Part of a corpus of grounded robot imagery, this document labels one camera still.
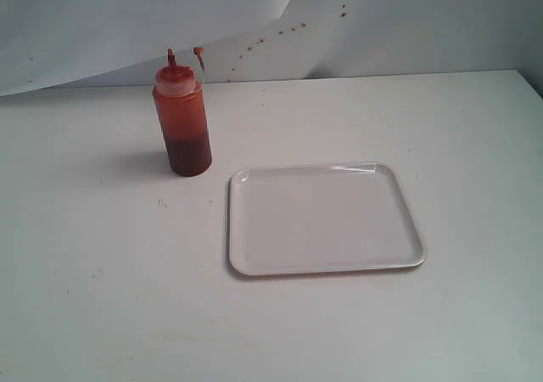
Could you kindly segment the red ketchup squeeze bottle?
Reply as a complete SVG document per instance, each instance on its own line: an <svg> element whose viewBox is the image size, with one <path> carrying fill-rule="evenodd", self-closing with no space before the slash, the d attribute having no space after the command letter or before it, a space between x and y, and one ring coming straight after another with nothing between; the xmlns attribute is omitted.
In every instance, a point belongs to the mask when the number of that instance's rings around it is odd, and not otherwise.
<svg viewBox="0 0 543 382"><path fill-rule="evenodd" d="M212 163L210 136L204 106L203 49L195 48L201 75L176 62L167 50L167 65L157 71L152 91L169 164L181 177L194 177Z"/></svg>

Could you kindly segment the white rectangular plastic tray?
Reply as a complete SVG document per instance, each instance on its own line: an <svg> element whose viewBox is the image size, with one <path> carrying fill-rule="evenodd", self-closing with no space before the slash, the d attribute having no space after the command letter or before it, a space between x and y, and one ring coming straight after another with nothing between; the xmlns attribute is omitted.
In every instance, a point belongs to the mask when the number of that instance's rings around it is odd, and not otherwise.
<svg viewBox="0 0 543 382"><path fill-rule="evenodd" d="M253 168L228 189L228 262L251 278L408 270L427 250L382 163Z"/></svg>

